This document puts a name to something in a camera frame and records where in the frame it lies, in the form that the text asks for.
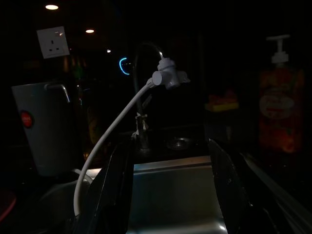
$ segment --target ceiling light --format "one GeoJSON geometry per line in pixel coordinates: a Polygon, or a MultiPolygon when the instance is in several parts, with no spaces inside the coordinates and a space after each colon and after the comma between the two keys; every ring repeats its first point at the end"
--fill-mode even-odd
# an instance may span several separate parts
{"type": "Polygon", "coordinates": [[[87,29],[86,33],[94,33],[94,30],[93,29],[87,29]]]}
{"type": "Polygon", "coordinates": [[[48,10],[57,10],[59,7],[56,5],[46,5],[45,8],[48,10]]]}

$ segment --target red label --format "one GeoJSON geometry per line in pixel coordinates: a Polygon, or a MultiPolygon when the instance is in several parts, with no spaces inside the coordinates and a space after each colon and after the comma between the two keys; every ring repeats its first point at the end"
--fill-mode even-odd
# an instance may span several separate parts
{"type": "Polygon", "coordinates": [[[25,128],[31,128],[33,126],[33,118],[27,111],[22,111],[22,113],[20,114],[20,117],[25,128]]]}

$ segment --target dispenser pump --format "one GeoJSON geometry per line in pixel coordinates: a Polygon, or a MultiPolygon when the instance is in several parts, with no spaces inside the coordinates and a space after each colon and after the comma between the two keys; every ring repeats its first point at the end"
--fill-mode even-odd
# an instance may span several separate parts
{"type": "Polygon", "coordinates": [[[281,35],[276,37],[267,37],[267,40],[277,41],[277,52],[272,56],[272,63],[282,64],[288,61],[288,54],[283,51],[283,39],[289,38],[290,35],[281,35]]]}

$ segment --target bottle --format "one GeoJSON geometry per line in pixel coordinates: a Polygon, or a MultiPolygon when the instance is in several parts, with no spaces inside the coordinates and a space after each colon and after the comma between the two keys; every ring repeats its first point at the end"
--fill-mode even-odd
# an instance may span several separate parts
{"type": "Polygon", "coordinates": [[[287,65],[282,51],[289,35],[268,37],[277,41],[272,57],[275,68],[260,74],[259,146],[270,152],[292,154],[302,147],[302,98],[304,74],[287,65]]]}

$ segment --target electrical outlet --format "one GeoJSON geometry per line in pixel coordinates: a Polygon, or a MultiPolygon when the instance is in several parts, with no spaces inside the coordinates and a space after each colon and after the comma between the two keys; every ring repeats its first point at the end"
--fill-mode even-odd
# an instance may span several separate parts
{"type": "Polygon", "coordinates": [[[44,59],[69,55],[64,27],[37,30],[44,59]]]}

